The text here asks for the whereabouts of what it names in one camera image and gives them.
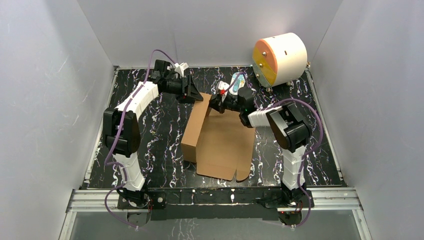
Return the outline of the brown cardboard box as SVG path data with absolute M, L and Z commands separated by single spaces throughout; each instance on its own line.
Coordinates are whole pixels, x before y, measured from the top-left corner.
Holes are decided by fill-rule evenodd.
M 227 181 L 246 180 L 251 172 L 255 128 L 243 126 L 238 112 L 220 114 L 208 107 L 211 95 L 192 107 L 180 143 L 183 158 L 194 163 L 196 173 Z

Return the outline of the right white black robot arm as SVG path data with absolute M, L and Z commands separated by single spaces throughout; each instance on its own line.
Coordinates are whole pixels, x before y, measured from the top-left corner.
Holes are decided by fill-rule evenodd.
M 297 99 L 283 99 L 267 108 L 257 108 L 252 90 L 241 87 L 237 95 L 218 89 L 209 100 L 209 107 L 223 114 L 226 110 L 239 113 L 241 123 L 247 128 L 270 127 L 282 149 L 282 193 L 277 197 L 288 207 L 295 207 L 305 195 L 303 156 L 312 131 L 304 116 L 295 106 Z

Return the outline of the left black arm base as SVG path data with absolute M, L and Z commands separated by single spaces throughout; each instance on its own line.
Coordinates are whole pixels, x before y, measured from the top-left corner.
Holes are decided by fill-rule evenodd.
M 167 194 L 161 190 L 142 188 L 141 190 L 128 190 L 118 188 L 117 208 L 119 210 L 147 210 L 149 214 L 153 210 L 164 210 L 167 204 Z

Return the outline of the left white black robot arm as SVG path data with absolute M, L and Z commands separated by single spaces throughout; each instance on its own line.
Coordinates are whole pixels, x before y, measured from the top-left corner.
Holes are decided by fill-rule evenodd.
M 157 59 L 153 69 L 146 71 L 145 79 L 136 85 L 130 95 L 103 113 L 103 144 L 108 148 L 104 164 L 118 167 L 123 176 L 123 185 L 116 191 L 137 208 L 144 208 L 150 200 L 149 194 L 142 190 L 145 178 L 138 161 L 141 144 L 139 119 L 161 93 L 174 94 L 181 104 L 203 101 L 188 68 L 186 62 L 171 63 Z

